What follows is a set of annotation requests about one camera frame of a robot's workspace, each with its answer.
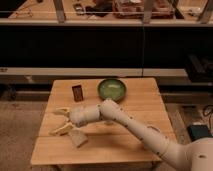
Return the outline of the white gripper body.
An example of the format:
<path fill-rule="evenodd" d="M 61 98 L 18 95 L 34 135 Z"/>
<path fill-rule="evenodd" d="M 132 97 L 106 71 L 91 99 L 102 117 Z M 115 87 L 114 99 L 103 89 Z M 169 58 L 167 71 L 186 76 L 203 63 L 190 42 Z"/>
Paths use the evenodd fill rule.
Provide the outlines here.
<path fill-rule="evenodd" d="M 71 110 L 69 119 L 76 127 L 82 127 L 100 120 L 100 110 L 97 105 L 77 107 Z"/>

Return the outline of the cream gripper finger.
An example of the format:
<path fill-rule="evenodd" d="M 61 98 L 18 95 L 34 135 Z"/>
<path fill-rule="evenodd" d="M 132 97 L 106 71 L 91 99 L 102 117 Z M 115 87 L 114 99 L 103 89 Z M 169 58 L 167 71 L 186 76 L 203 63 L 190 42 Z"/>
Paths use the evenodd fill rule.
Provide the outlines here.
<path fill-rule="evenodd" d="M 73 125 L 70 122 L 67 122 L 64 125 L 62 125 L 61 127 L 57 128 L 55 130 L 52 130 L 50 132 L 50 135 L 60 136 L 60 135 L 68 133 L 72 128 L 73 128 Z"/>
<path fill-rule="evenodd" d="M 65 117 L 69 117 L 69 109 L 68 108 L 56 108 L 52 111 L 53 114 L 55 115 L 61 115 Z"/>

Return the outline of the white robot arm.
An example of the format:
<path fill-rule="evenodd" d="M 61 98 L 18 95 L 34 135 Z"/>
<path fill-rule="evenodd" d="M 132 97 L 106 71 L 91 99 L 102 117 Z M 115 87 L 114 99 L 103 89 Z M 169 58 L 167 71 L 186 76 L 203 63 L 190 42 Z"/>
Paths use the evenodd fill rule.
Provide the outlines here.
<path fill-rule="evenodd" d="M 53 113 L 65 116 L 68 123 L 76 127 L 102 120 L 114 121 L 125 127 L 177 171 L 213 171 L 213 138 L 201 138 L 186 145 L 178 144 L 155 128 L 128 116 L 111 99 L 106 99 L 97 105 L 75 109 L 56 108 Z"/>

